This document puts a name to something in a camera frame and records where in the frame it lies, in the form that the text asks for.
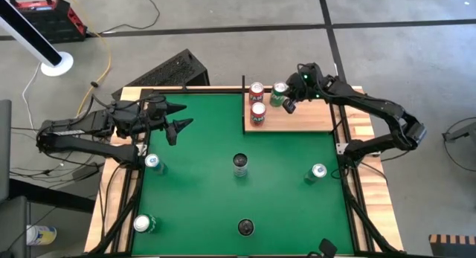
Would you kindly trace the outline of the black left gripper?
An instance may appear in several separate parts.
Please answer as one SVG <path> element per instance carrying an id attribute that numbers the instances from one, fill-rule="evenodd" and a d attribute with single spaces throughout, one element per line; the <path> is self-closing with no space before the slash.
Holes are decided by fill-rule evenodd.
<path id="1" fill-rule="evenodd" d="M 169 122 L 167 116 L 184 110 L 186 108 L 186 105 L 170 103 L 167 101 L 162 101 L 160 103 L 150 102 L 147 105 L 147 114 L 149 115 L 150 120 L 152 121 L 152 125 L 155 129 L 165 131 L 167 142 L 171 146 L 176 145 L 177 134 L 180 133 L 187 126 L 189 126 L 193 122 L 193 118 L 188 118 L 184 120 L 174 120 L 173 122 Z"/>

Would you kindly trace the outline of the red Fanta can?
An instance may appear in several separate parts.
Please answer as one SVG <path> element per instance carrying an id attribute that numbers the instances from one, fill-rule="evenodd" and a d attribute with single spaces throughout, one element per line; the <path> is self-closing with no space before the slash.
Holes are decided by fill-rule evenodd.
<path id="1" fill-rule="evenodd" d="M 265 93 L 264 85 L 259 82 L 254 82 L 249 86 L 248 102 L 250 105 L 254 103 L 261 103 Z"/>
<path id="2" fill-rule="evenodd" d="M 254 126 L 262 126 L 266 117 L 266 105 L 256 102 L 250 109 L 250 121 Z"/>

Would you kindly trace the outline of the black perforated computer case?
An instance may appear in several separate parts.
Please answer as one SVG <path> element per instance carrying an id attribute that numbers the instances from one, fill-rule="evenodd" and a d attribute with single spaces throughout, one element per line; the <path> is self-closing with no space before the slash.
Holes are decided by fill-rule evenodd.
<path id="1" fill-rule="evenodd" d="M 189 49 L 185 49 L 133 80 L 126 87 L 209 85 L 208 70 Z"/>

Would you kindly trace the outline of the green table mat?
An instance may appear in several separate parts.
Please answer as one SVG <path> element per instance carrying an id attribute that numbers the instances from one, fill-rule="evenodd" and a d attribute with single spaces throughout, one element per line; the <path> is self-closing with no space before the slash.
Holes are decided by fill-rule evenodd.
<path id="1" fill-rule="evenodd" d="M 167 165 L 147 170 L 139 213 L 154 216 L 152 233 L 135 235 L 135 255 L 307 254 L 328 239 L 341 254 L 353 245 L 341 182 L 326 176 L 306 184 L 314 164 L 337 168 L 333 136 L 308 132 L 242 131 L 238 94 L 171 94 L 186 105 L 176 120 L 193 118 L 175 146 L 153 132 L 150 151 Z M 234 175 L 233 157 L 248 157 Z M 238 232 L 241 219 L 255 226 Z"/>

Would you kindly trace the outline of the white stand with round base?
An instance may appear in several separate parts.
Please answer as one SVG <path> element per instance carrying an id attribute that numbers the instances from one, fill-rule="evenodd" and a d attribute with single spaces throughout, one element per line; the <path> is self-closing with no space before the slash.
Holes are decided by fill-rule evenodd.
<path id="1" fill-rule="evenodd" d="M 8 0 L 0 0 L 0 27 L 40 61 L 44 75 L 58 77 L 72 68 L 73 56 L 57 51 Z"/>

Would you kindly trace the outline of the black floor bar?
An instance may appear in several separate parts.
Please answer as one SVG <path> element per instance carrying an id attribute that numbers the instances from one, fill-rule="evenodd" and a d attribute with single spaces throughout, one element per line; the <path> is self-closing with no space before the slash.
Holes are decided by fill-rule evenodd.
<path id="1" fill-rule="evenodd" d="M 93 213 L 95 201 L 81 196 L 65 193 L 58 190 L 40 187 L 24 181 L 10 179 L 8 187 L 9 199 L 19 196 L 25 197 L 29 202 L 46 204 L 66 210 L 75 210 L 83 213 Z"/>

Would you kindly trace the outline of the red black toolbox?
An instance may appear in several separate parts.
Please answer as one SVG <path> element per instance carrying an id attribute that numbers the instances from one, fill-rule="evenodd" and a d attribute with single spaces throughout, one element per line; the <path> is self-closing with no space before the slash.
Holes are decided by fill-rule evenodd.
<path id="1" fill-rule="evenodd" d="M 9 0 L 51 44 L 83 42 L 87 26 L 65 0 Z"/>

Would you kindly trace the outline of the grey floor stand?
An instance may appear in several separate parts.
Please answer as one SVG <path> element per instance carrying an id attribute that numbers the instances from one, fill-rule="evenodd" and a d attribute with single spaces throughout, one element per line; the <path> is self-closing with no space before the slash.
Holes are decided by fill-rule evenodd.
<path id="1" fill-rule="evenodd" d="M 473 120 L 473 122 L 452 131 L 455 126 L 467 120 Z M 445 142 L 454 142 L 460 138 L 471 138 L 474 145 L 476 145 L 476 117 L 468 117 L 457 121 L 442 133 L 442 137 Z"/>

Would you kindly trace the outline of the grey cabinet panel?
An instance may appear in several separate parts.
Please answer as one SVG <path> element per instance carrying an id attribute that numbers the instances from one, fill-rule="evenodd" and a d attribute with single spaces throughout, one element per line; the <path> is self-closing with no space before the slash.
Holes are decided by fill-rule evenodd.
<path id="1" fill-rule="evenodd" d="M 0 203 L 9 196 L 12 102 L 0 100 Z"/>

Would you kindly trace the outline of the white yellow canister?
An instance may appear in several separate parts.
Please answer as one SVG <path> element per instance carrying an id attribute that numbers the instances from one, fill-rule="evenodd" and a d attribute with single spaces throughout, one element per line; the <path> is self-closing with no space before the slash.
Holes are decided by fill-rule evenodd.
<path id="1" fill-rule="evenodd" d="M 50 245 L 57 237 L 57 229 L 53 226 L 27 225 L 26 245 Z"/>

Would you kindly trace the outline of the dark grey box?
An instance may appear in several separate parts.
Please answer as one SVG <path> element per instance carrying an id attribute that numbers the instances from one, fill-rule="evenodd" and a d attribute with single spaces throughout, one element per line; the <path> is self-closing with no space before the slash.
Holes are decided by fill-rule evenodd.
<path id="1" fill-rule="evenodd" d="M 27 223 L 28 204 L 24 196 L 0 203 L 0 258 L 30 258 Z"/>

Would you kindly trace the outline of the black orange striped block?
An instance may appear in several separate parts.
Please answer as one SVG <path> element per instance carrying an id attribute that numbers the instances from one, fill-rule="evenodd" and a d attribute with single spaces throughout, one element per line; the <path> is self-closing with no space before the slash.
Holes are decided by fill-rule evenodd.
<path id="1" fill-rule="evenodd" d="M 430 234 L 428 240 L 436 257 L 476 258 L 476 236 Z"/>

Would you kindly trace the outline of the black table frame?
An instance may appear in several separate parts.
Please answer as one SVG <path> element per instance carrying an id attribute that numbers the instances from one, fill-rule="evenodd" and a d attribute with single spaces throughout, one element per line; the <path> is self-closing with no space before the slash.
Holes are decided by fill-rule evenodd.
<path id="1" fill-rule="evenodd" d="M 213 88 L 213 87 L 192 87 L 186 91 L 179 91 L 167 88 L 166 96 L 171 94 L 238 94 L 242 98 L 242 131 L 250 132 L 308 132 L 308 133 L 327 133 L 333 136 L 334 144 L 347 139 L 350 136 L 349 123 L 341 119 L 341 107 L 330 106 L 321 100 L 301 103 L 293 114 L 286 113 L 281 108 L 270 108 L 266 116 L 265 124 L 261 127 L 253 127 L 250 124 L 248 96 L 239 88 Z M 135 185 L 141 183 L 142 187 L 138 191 L 138 204 L 133 208 L 134 214 L 139 214 L 141 202 L 141 192 L 144 183 L 143 174 L 136 172 L 126 173 L 116 167 L 114 161 L 106 164 L 103 174 L 103 201 L 107 205 L 107 218 L 102 220 L 100 213 L 95 212 L 91 220 L 91 227 L 86 241 L 86 250 L 95 248 L 100 241 L 100 229 L 110 228 L 115 221 L 118 210 L 123 204 L 122 195 L 124 193 L 133 193 Z M 327 170 L 327 175 L 341 182 L 342 193 L 346 188 L 351 188 L 353 192 L 362 198 L 363 177 L 360 173 L 352 173 L 349 176 L 343 176 L 338 172 L 338 166 L 335 170 Z M 349 221 L 353 253 L 356 251 L 374 251 L 377 249 L 376 241 L 371 237 L 370 231 L 363 226 L 357 215 L 351 211 L 349 205 L 345 203 L 347 218 Z M 111 244 L 114 251 L 132 252 L 135 235 L 132 228 L 131 219 L 126 219 L 123 227 L 117 234 L 117 237 Z"/>

